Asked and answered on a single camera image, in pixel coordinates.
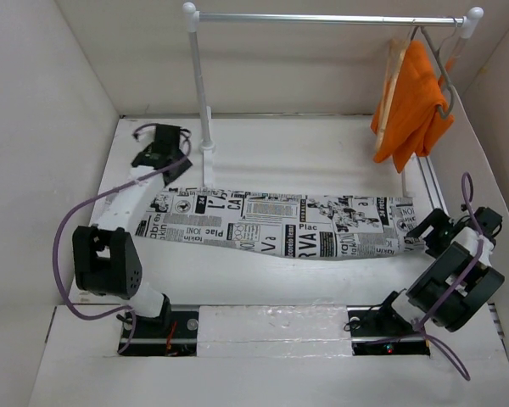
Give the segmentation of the newspaper print trousers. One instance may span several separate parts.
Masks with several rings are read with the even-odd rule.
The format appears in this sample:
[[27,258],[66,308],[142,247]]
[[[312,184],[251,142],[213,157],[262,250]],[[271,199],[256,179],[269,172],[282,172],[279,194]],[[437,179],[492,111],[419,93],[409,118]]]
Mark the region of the newspaper print trousers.
[[136,234],[295,259],[370,259],[421,250],[411,198],[167,188]]

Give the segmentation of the wooden clothes hanger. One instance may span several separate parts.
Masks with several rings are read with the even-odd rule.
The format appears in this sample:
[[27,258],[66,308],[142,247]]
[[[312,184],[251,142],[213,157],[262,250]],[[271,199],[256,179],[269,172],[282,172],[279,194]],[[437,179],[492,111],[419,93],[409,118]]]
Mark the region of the wooden clothes hanger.
[[401,67],[405,59],[406,51],[415,36],[417,28],[412,25],[405,37],[393,38],[389,43],[389,53],[383,80],[383,94],[378,110],[378,129],[376,132],[376,151],[382,146],[384,133],[389,120],[395,88],[399,79]]

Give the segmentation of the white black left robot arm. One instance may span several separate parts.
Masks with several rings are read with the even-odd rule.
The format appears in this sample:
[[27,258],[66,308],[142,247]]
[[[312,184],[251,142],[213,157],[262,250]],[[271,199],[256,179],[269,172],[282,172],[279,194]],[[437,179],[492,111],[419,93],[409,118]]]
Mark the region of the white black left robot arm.
[[72,236],[77,287],[119,299],[157,337],[171,329],[170,300],[144,279],[133,235],[156,195],[192,166],[190,136],[177,125],[150,123],[136,129],[132,137],[141,150],[130,163],[126,183],[110,193],[109,206],[93,225],[77,227]]

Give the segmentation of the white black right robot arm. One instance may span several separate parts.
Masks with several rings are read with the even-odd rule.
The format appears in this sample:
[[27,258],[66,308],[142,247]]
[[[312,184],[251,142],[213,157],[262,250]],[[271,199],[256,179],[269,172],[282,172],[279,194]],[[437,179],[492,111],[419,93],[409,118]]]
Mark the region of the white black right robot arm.
[[404,295],[393,291],[383,301],[375,313],[378,329],[402,335],[428,320],[449,332],[462,328],[505,281],[489,261],[502,222],[488,207],[459,220],[433,210],[407,236],[426,232],[426,253],[434,262]]

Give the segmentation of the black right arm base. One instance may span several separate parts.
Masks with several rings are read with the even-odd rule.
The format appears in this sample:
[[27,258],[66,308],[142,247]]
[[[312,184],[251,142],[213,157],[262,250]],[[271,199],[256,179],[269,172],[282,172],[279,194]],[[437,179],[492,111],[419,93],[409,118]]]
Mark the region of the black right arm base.
[[390,312],[351,308],[347,314],[344,330],[350,334],[354,356],[430,355],[426,340]]

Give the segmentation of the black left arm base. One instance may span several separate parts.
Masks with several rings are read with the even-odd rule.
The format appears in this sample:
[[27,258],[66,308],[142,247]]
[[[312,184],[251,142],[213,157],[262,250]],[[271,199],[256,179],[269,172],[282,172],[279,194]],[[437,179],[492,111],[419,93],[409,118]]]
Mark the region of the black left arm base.
[[199,307],[172,305],[165,321],[137,318],[131,329],[131,314],[117,315],[121,322],[119,355],[132,357],[193,357],[197,355]]

